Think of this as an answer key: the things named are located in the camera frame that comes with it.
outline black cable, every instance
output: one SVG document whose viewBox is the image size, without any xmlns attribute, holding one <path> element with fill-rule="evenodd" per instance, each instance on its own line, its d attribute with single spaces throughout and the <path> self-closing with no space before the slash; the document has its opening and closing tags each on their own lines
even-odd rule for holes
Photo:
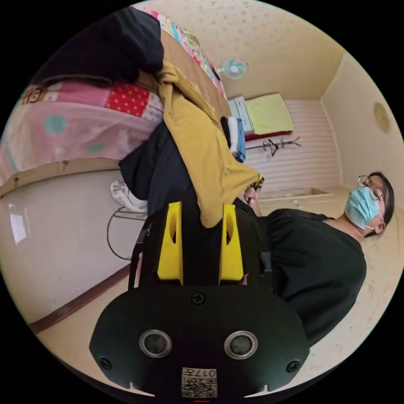
<svg viewBox="0 0 404 404">
<path fill-rule="evenodd" d="M 128 214 L 128 215 L 141 215 L 141 217 L 131 217 L 131 218 L 130 218 L 130 217 L 125 217 L 125 216 L 117 216 L 118 213 L 121 213 L 121 214 Z M 139 221 L 144 222 L 144 221 L 146 220 L 146 217 L 145 217 L 145 215 L 143 215 L 143 214 L 141 214 L 141 213 L 132 212 L 131 210 L 128 210 L 125 206 L 122 206 L 122 207 L 120 207 L 119 209 L 117 209 L 117 210 L 112 214 L 112 216 L 109 218 L 108 224 L 107 224 L 107 226 L 106 226 L 106 242 L 107 242 L 107 244 L 108 244 L 109 249 L 112 251 L 112 253 L 113 253 L 114 255 L 116 255 L 116 256 L 117 256 L 118 258 L 120 258 L 121 260 L 124 260 L 124 261 L 131 261 L 131 260 L 132 260 L 132 256 L 130 256 L 129 258 L 121 257 L 119 254 L 117 254 L 117 253 L 114 251 L 114 249 L 113 249 L 112 246 L 111 246 L 111 243 L 109 242 L 109 227 L 110 227 L 110 225 L 111 225 L 111 222 L 112 222 L 112 219 L 113 219 L 113 218 L 128 219 L 128 220 L 139 220 Z"/>
</svg>

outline blue face mask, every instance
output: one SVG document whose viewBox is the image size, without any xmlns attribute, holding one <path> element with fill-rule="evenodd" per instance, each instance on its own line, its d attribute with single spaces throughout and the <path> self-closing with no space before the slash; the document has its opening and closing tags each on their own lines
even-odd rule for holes
<svg viewBox="0 0 404 404">
<path fill-rule="evenodd" d="M 345 214 L 349 220 L 361 229 L 366 227 L 374 230 L 374 228 L 367 226 L 367 224 L 377 215 L 383 219 L 379 212 L 379 204 L 372 190 L 367 186 L 355 188 L 349 192 L 349 197 L 345 205 Z"/>
</svg>

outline qr code sticker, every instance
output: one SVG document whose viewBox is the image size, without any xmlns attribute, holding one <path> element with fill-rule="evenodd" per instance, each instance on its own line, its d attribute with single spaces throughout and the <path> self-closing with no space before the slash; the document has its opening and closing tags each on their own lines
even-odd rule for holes
<svg viewBox="0 0 404 404">
<path fill-rule="evenodd" d="M 218 396 L 216 369 L 182 368 L 182 396 L 187 398 L 214 398 Z"/>
</svg>

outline wall fan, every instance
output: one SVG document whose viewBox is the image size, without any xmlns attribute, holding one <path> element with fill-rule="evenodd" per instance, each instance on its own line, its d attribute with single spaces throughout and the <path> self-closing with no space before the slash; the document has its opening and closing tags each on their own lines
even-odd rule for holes
<svg viewBox="0 0 404 404">
<path fill-rule="evenodd" d="M 236 80 L 241 79 L 248 71 L 247 63 L 239 58 L 230 58 L 225 60 L 217 73 L 223 73 L 226 77 Z"/>
</svg>

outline hand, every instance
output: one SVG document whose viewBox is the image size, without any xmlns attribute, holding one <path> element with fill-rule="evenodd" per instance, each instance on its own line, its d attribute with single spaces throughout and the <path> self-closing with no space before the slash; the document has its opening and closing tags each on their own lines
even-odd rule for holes
<svg viewBox="0 0 404 404">
<path fill-rule="evenodd" d="M 258 198 L 260 196 L 261 188 L 255 190 L 252 186 L 247 188 L 244 193 L 244 199 L 248 205 L 256 204 L 258 202 Z"/>
</svg>

